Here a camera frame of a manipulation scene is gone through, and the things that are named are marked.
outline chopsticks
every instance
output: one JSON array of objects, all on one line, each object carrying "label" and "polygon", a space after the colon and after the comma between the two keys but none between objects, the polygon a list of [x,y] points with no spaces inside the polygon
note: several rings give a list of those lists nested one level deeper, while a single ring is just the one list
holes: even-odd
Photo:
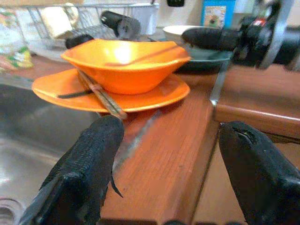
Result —
[{"label": "chopsticks", "polygon": [[83,71],[78,70],[79,76],[86,83],[86,85],[93,91],[96,97],[101,101],[108,112],[118,117],[119,119],[125,120],[127,114],[121,109],[120,106],[106,93],[100,84],[96,83],[92,78],[86,75]]}]

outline white bowl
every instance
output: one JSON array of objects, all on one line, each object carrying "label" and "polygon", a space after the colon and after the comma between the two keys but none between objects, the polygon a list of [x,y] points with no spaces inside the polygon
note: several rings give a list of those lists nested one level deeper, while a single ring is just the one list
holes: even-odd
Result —
[{"label": "white bowl", "polygon": [[163,28],[165,37],[168,41],[174,41],[176,44],[180,45],[183,43],[181,35],[188,29],[199,28],[202,26],[189,26],[189,25],[177,25],[177,26],[167,26]]}]

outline orange bowl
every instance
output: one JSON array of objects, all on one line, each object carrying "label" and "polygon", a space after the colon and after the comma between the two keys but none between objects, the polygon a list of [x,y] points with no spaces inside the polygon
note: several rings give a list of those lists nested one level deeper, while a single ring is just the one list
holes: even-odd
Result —
[{"label": "orange bowl", "polygon": [[[61,57],[110,92],[140,94],[154,89],[169,74],[190,60],[184,48],[172,48],[173,46],[176,46],[173,41],[130,42],[95,39],[65,51]],[[144,60],[128,64],[140,58]]]}]

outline kitchen counter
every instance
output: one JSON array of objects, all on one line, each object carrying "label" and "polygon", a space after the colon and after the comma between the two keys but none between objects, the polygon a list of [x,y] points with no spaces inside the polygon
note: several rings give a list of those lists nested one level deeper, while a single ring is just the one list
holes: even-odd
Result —
[{"label": "kitchen counter", "polygon": [[[12,74],[37,78],[72,68],[39,56],[33,61],[34,68]],[[242,120],[265,132],[300,137],[300,74],[279,66],[265,71],[233,66],[215,109],[209,98],[217,74],[179,76],[190,86],[190,94],[159,109],[135,152],[116,173],[124,198],[109,187],[103,219],[161,224],[176,218],[191,223],[217,138],[216,120]],[[157,110],[131,113],[125,136],[136,134],[154,114]]]},{"label": "kitchen counter", "polygon": [[[11,73],[37,78],[72,67],[38,56],[33,57],[33,62],[34,68]],[[187,224],[192,221],[217,137],[218,123],[213,120],[209,101],[216,76],[180,75],[190,86],[190,94],[160,109],[140,145],[116,173],[115,182],[124,198],[109,187],[101,212],[103,219],[159,224],[173,218]],[[144,111],[130,116],[130,121],[125,121],[126,133],[135,133],[153,113]]]}]

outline dish rack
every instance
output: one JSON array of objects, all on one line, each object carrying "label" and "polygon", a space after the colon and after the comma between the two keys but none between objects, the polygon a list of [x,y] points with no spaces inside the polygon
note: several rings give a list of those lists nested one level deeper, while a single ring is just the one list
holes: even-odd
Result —
[{"label": "dish rack", "polygon": [[[46,45],[63,47],[64,38],[53,38],[42,17],[42,12],[49,7],[60,7],[66,12],[72,29],[68,38],[80,34],[89,34],[94,38],[119,39],[115,32],[101,22],[101,14],[104,11],[111,11],[124,17],[137,19],[141,25],[140,35],[150,35],[155,32],[159,4],[154,0],[144,3],[111,3],[111,4],[81,4],[81,5],[51,5],[51,6],[9,6],[2,7],[15,11],[18,23],[21,27],[26,42],[41,39]],[[74,20],[74,13],[77,12],[77,22]]]}]

